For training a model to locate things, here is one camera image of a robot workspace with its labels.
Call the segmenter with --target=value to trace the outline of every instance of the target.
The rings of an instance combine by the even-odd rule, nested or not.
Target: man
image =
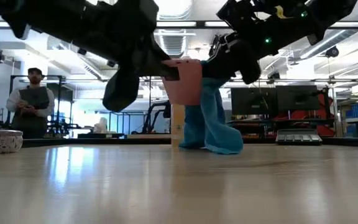
[[[47,132],[47,117],[53,113],[55,97],[51,90],[40,86],[44,79],[38,68],[28,70],[30,85],[14,90],[6,108],[14,112],[12,128],[23,132],[24,139],[40,139]]]

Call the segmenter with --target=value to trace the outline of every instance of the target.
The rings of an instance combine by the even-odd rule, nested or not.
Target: black monitor
[[[319,110],[317,86],[276,86],[279,111]]]
[[[274,88],[232,88],[233,115],[272,114],[277,101]]]

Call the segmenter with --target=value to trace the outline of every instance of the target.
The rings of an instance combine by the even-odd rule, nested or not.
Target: blue cloth
[[[185,106],[185,138],[180,147],[207,148],[217,154],[238,154],[242,151],[241,133],[226,125],[219,88],[227,80],[203,78],[201,105]]]

